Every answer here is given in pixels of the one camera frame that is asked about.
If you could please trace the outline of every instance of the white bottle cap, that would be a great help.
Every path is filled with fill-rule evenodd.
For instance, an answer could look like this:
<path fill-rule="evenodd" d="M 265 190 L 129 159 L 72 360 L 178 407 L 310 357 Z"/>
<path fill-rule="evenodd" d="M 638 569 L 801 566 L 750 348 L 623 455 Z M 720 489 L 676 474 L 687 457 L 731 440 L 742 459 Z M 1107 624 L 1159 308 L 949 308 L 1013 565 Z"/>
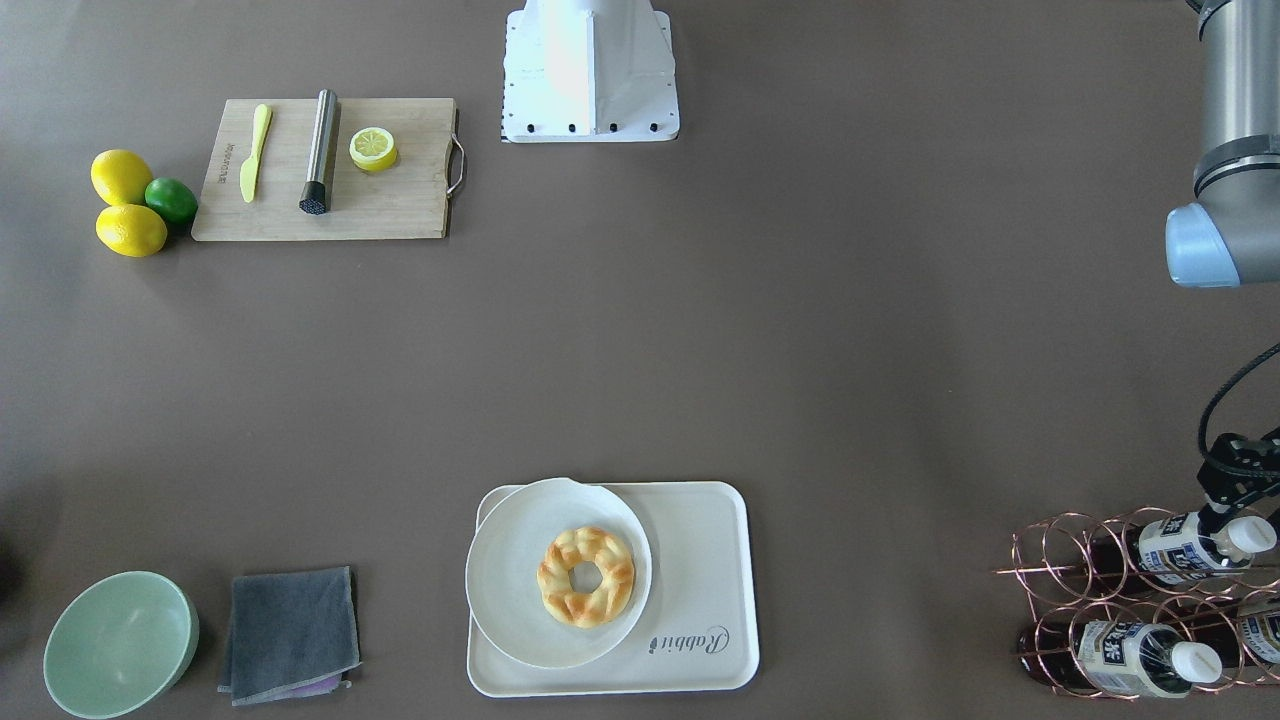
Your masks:
<path fill-rule="evenodd" d="M 1242 552 L 1254 555 L 1276 546 L 1276 529 L 1257 515 L 1245 515 L 1226 524 L 1226 539 Z"/>
<path fill-rule="evenodd" d="M 1222 676 L 1222 659 L 1204 643 L 1180 642 L 1171 660 L 1174 673 L 1188 683 L 1213 683 Z"/>

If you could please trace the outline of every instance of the white plate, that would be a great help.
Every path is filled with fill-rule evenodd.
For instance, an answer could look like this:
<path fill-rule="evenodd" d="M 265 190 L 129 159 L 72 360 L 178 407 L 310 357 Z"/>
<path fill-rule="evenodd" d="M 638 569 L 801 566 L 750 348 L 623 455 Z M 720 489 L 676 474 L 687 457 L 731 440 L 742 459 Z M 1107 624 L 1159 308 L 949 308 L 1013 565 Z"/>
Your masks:
<path fill-rule="evenodd" d="M 760 664 L 746 502 L 721 482 L 609 483 L 644 524 L 653 580 L 640 621 L 604 657 L 568 670 L 516 662 L 475 619 L 467 678 L 488 697 L 731 691 Z M 520 486 L 494 488 L 476 527 Z"/>
<path fill-rule="evenodd" d="M 584 525 L 620 537 L 636 568 L 627 607 L 590 630 L 552 618 L 536 579 L 556 536 Z M 652 577 L 649 538 L 626 502 L 600 487 L 552 478 L 512 493 L 480 524 L 467 553 L 467 602 L 480 632 L 512 660 L 534 667 L 576 667 L 627 637 L 644 610 Z"/>

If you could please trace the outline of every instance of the yellow lemon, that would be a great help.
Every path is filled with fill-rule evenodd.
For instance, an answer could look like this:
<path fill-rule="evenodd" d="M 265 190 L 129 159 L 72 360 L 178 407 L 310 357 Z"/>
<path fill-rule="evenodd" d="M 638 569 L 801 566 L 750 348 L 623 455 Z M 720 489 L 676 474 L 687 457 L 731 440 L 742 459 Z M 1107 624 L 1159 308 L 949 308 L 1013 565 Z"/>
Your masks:
<path fill-rule="evenodd" d="M 164 219 L 146 205 L 111 205 L 97 215 L 97 238 L 120 255 L 152 255 L 168 237 Z"/>
<path fill-rule="evenodd" d="M 151 182 L 151 168 L 128 150 L 99 154 L 88 174 L 93 179 L 93 190 L 108 205 L 141 204 Z"/>
<path fill-rule="evenodd" d="M 351 136 L 351 160 L 369 173 L 385 170 L 396 164 L 399 151 L 396 138 L 383 128 L 365 128 Z"/>

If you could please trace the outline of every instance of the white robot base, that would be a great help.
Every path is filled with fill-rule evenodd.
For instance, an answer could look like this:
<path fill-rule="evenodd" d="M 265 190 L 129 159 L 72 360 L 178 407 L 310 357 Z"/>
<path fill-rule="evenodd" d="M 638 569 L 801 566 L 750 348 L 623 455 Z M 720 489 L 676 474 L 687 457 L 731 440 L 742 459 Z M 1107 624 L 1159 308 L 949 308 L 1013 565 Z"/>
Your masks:
<path fill-rule="evenodd" d="M 527 0 L 507 18 L 503 69 L 506 142 L 680 133 L 671 19 L 649 0 Z"/>

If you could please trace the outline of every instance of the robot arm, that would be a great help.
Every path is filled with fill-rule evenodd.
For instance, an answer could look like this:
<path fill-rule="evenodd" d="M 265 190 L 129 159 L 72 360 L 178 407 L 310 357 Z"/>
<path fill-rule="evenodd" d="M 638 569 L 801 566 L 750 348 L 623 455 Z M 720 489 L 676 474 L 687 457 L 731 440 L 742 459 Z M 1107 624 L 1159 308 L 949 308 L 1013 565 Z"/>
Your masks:
<path fill-rule="evenodd" d="M 1280 279 L 1280 0 L 1188 0 L 1206 50 L 1197 201 L 1165 225 L 1187 287 Z"/>
<path fill-rule="evenodd" d="M 1204 532 L 1216 533 L 1240 510 L 1280 495 L 1280 428 L 1260 441 L 1234 433 L 1217 436 L 1197 479 L 1208 500 L 1199 512 L 1201 523 Z M 1268 520 L 1280 523 L 1280 510 Z"/>

